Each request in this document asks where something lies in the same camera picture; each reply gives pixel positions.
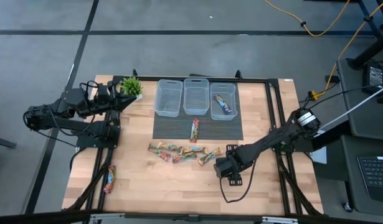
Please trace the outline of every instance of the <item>green plant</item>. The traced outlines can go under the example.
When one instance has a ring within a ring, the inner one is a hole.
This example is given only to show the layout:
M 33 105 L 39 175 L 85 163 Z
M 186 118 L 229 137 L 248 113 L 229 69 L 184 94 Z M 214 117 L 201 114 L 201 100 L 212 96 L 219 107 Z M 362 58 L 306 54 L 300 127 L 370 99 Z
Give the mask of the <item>green plant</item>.
M 137 96 L 141 94 L 141 90 L 143 87 L 141 86 L 140 81 L 136 77 L 123 78 L 121 84 L 121 91 L 127 95 Z

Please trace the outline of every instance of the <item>white cable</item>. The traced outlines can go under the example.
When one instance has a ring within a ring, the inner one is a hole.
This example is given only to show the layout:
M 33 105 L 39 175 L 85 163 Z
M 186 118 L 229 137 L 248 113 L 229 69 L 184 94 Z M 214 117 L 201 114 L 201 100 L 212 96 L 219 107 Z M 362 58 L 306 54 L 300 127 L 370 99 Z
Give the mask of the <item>white cable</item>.
M 319 130 L 322 130 L 322 129 L 325 128 L 326 126 L 328 126 L 328 125 L 334 123 L 335 121 L 341 119 L 343 116 L 345 116 L 345 115 L 347 115 L 348 113 L 354 111 L 356 108 L 358 108 L 359 106 L 361 106 L 363 103 L 369 101 L 371 98 L 373 98 L 374 96 L 378 95 L 378 94 L 379 94 L 380 92 L 382 92 L 382 91 L 383 91 L 383 88 L 380 89 L 380 90 L 378 90 L 377 92 L 375 92 L 373 95 L 371 95 L 371 96 L 368 97 L 367 99 L 361 101 L 358 105 L 354 106 L 352 109 L 348 110 L 347 112 L 345 112 L 345 113 L 342 114 L 341 116 L 339 116 L 339 117 L 333 119 L 332 121 L 326 123 L 326 124 L 325 124 L 324 126 L 322 126 Z

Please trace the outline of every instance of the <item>potted plant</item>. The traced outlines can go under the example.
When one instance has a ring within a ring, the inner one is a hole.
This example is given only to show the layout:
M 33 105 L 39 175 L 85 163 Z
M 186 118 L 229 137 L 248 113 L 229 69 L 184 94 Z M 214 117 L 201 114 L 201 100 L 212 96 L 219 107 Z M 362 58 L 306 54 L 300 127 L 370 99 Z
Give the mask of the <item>potted plant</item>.
M 141 91 L 143 87 L 141 86 L 140 81 L 132 76 L 129 78 L 123 78 L 121 84 L 121 91 L 126 95 L 136 96 L 135 101 L 141 100 L 143 98 L 143 92 Z

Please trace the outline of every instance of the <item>candy bar wrapper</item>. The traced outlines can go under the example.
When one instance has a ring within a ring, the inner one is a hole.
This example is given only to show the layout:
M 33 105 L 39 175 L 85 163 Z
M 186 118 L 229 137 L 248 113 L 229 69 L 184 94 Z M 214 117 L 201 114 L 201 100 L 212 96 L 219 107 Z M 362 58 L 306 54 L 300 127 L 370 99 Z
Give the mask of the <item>candy bar wrapper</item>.
M 217 149 L 215 149 L 215 151 L 210 152 L 208 155 L 199 158 L 198 162 L 200 163 L 200 165 L 204 165 L 207 162 L 209 162 L 211 159 L 215 159 L 216 157 L 220 156 L 221 154 L 222 154 L 222 151 L 218 147 Z
M 159 142 L 158 143 L 158 149 L 165 149 L 168 151 L 177 151 L 177 150 L 179 150 L 179 147 L 175 146 L 174 144 L 169 144 L 166 142 Z
M 189 153 L 174 156 L 173 163 L 178 163 L 178 162 L 186 161 L 189 159 L 197 159 L 197 154 L 195 152 L 189 152 Z
M 180 147 L 179 150 L 177 150 L 177 153 L 182 155 L 190 152 L 201 152 L 204 154 L 208 154 L 208 148 L 206 147 L 198 147 L 198 146 L 192 146 L 192 147 Z
M 220 104 L 220 106 L 223 109 L 224 114 L 231 114 L 231 108 L 228 106 L 226 101 L 223 100 L 223 98 L 220 95 L 215 95 L 214 99 Z
M 190 142 L 194 142 L 194 143 L 197 142 L 198 125 L 199 125 L 199 119 L 194 118 L 194 120 L 192 121 Z
M 163 152 L 162 150 L 155 147 L 153 144 L 149 144 L 148 151 L 154 153 L 155 155 L 159 156 L 161 159 L 163 159 L 165 162 L 169 161 L 172 158 L 172 155 L 167 152 Z
M 115 166 L 108 166 L 108 180 L 104 187 L 104 192 L 106 194 L 110 194 L 112 191 L 112 187 L 115 179 Z

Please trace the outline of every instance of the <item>keyboard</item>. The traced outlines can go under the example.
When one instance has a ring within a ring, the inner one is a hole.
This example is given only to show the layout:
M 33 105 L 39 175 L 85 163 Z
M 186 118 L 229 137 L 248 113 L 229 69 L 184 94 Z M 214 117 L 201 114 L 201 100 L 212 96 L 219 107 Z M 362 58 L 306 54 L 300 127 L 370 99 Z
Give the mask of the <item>keyboard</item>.
M 368 195 L 383 202 L 383 156 L 358 157 L 357 160 Z

